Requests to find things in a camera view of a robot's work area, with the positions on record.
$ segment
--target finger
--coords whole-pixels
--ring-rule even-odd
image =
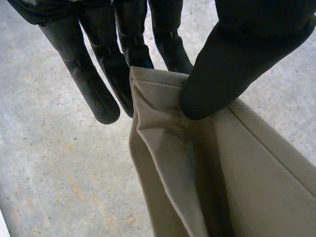
[[[180,95],[182,112],[202,119],[230,104],[312,33],[315,19],[296,34],[258,38],[227,33],[217,24]]]

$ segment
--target hand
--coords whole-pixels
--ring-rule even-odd
[[[313,0],[217,0],[216,7],[219,22],[180,96],[181,110],[191,119],[202,119],[237,99],[316,25]]]

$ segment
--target concrete floor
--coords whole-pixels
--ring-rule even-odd
[[[150,18],[145,40],[165,70]],[[216,22],[213,0],[184,1],[179,32],[192,62]],[[152,236],[128,152],[131,119],[98,123],[58,53],[6,1],[0,32],[0,209],[11,236]],[[314,165],[315,52],[314,33],[242,95]]]

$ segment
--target gray concrete ground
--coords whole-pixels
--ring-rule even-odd
[[[192,62],[217,22],[213,0],[196,2],[184,1],[180,28]],[[146,43],[166,69],[150,20]],[[0,208],[11,236],[152,236],[128,152],[131,119],[98,123],[39,28],[3,0],[0,46]],[[315,69],[314,33],[242,99],[316,165]]]

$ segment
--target beige fabric bag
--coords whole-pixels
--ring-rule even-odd
[[[130,151],[156,237],[316,236],[316,168],[242,101],[190,121],[186,75],[130,77]]]

